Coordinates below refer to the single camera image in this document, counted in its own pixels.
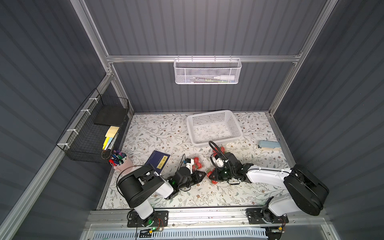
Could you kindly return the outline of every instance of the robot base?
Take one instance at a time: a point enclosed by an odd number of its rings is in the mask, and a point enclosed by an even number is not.
[[[262,213],[261,213],[261,208],[246,209],[245,213],[248,216],[249,224],[265,224],[265,223],[269,223],[269,222],[266,222],[263,219],[263,216],[262,216]],[[273,224],[281,224],[282,225],[283,222],[279,218],[282,218],[282,220],[284,220],[285,223],[289,222],[287,215],[284,214],[283,216],[275,217],[274,221],[273,221]]]
[[[158,219],[162,220],[162,223],[160,222],[161,227],[163,225],[164,227],[168,225],[168,211],[154,211],[154,213],[146,219],[141,219],[136,211],[131,211],[127,218],[127,227],[157,227],[159,226]],[[152,219],[153,222],[150,225],[147,225],[149,219]]]

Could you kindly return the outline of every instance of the sticky note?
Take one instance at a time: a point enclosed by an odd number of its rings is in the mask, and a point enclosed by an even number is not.
[[[105,134],[105,137],[114,137],[118,132],[118,130],[119,130],[119,127],[110,126],[107,133]]]

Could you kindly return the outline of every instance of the vent grille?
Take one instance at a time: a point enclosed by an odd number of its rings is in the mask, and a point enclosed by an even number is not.
[[[117,230],[117,231],[95,231],[93,240],[117,239],[135,240],[136,230]],[[267,239],[265,229],[255,227],[240,228],[191,228],[191,229],[164,229],[162,232],[152,233],[152,237],[145,239],[194,239],[194,238],[233,238],[233,237],[252,237]]]

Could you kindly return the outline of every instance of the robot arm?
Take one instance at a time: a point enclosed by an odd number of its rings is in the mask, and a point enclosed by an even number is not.
[[[262,182],[288,190],[288,194],[271,197],[267,200],[262,208],[266,222],[273,222],[276,217],[300,210],[317,216],[323,209],[329,189],[303,166],[295,165],[290,169],[275,169],[253,164],[242,165],[232,153],[223,154],[214,142],[209,142],[209,145],[217,151],[218,157],[225,164],[224,168],[216,169],[215,174],[209,176],[210,179],[216,181],[236,179],[239,182],[248,183]]]
[[[122,177],[118,182],[118,188],[141,219],[153,217],[154,210],[148,202],[153,193],[167,198],[174,191],[169,182],[149,166],[140,167]]]
[[[179,193],[179,189],[200,183],[206,173],[194,171],[191,174],[191,170],[191,167],[181,167],[174,176],[165,180],[149,166],[142,166],[122,177],[117,187],[139,217],[144,222],[149,222],[154,219],[154,210],[148,198],[156,192],[169,200]]]
[[[329,189],[306,168],[274,169],[245,164],[246,182],[262,182],[288,190],[288,194],[268,199],[262,209],[264,219],[273,222],[275,216],[297,211],[317,216],[323,209]]]

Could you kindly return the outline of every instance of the mounting plate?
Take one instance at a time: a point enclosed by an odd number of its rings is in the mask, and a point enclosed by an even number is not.
[[[131,211],[128,214],[128,223],[127,227],[147,227],[145,226],[144,220],[142,220],[136,211]],[[155,219],[153,223],[148,227],[157,227],[159,225],[159,219],[163,221],[163,224],[160,223],[160,226],[166,227],[168,225],[168,211],[155,211]]]
[[[263,217],[261,216],[260,211],[261,211],[261,207],[250,208],[245,210],[246,213],[247,212],[250,213],[250,214],[247,214],[249,224],[266,224],[267,223],[263,220]],[[289,222],[286,214],[284,214],[283,216],[280,216],[280,218],[282,218],[285,221],[285,223]],[[274,224],[276,223],[283,224],[283,222],[278,217],[275,219]]]

